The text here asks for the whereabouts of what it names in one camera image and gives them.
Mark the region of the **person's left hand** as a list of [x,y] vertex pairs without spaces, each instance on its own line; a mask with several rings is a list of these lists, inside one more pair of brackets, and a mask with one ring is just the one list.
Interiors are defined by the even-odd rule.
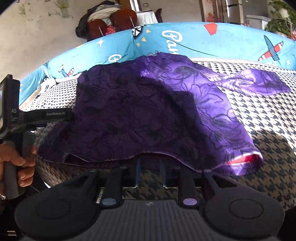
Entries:
[[10,162],[15,166],[20,167],[18,171],[18,185],[20,187],[30,186],[33,182],[35,173],[37,148],[31,147],[31,153],[27,157],[21,157],[18,151],[9,145],[1,144],[1,195],[6,197],[6,185],[3,182],[4,163]]

